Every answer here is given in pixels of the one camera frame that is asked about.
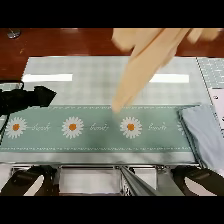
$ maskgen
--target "brown wooden table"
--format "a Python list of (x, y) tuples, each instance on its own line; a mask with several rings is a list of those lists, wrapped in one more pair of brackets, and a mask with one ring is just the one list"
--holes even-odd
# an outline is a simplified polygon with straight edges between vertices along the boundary
[[(112, 28), (21, 28), (21, 35), (9, 39), (8, 29), (0, 29), (0, 79), (19, 80), (28, 57), (101, 55), (121, 56), (123, 53), (111, 42)], [(224, 58), (224, 32), (213, 42), (200, 41), (195, 45), (186, 39), (177, 56)]]

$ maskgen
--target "orange flower center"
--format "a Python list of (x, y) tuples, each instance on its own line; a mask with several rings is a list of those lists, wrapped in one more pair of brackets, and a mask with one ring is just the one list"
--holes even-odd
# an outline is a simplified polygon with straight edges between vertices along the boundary
[(70, 124), (70, 125), (69, 125), (69, 129), (70, 129), (71, 131), (74, 131), (74, 130), (76, 129), (76, 124)]
[(133, 131), (135, 129), (135, 126), (133, 124), (128, 124), (128, 130)]
[(18, 131), (19, 130), (19, 124), (14, 124), (13, 126), (12, 126), (12, 129), (13, 129), (13, 131)]

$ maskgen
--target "daisy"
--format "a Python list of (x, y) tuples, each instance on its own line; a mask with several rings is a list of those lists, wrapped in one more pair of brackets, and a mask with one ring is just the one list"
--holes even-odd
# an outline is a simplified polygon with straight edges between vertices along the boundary
[(66, 135), (66, 138), (75, 138), (82, 134), (81, 131), (83, 130), (83, 126), (83, 121), (78, 117), (69, 117), (65, 122), (63, 122), (63, 135)]
[(123, 131), (123, 135), (126, 135), (126, 138), (135, 138), (141, 134), (142, 125), (138, 119), (134, 117), (126, 117), (123, 119), (120, 125), (120, 131)]
[(178, 131), (181, 132), (181, 135), (185, 135), (185, 133), (184, 133), (184, 129), (183, 129), (183, 127), (182, 127), (182, 125), (181, 125), (180, 122), (178, 122), (178, 124), (177, 124), (177, 128), (178, 128)]
[(15, 117), (8, 123), (5, 131), (6, 135), (8, 135), (8, 138), (13, 139), (22, 135), (26, 128), (27, 125), (25, 119), (22, 119), (21, 117)]

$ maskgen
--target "blurry beige object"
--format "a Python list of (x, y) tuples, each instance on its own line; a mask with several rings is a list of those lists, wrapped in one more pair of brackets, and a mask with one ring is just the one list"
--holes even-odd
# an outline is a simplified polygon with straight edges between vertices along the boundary
[(133, 102), (156, 71), (173, 58), (186, 35), (191, 43), (212, 41), (218, 28), (114, 28), (113, 43), (122, 51), (134, 48), (113, 99), (114, 112)]

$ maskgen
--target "gray cloth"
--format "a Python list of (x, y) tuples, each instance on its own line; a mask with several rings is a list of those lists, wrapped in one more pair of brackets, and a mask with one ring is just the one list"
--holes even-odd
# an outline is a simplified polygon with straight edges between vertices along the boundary
[(224, 138), (213, 108), (190, 107), (179, 111), (179, 116), (199, 164), (216, 172), (224, 170)]

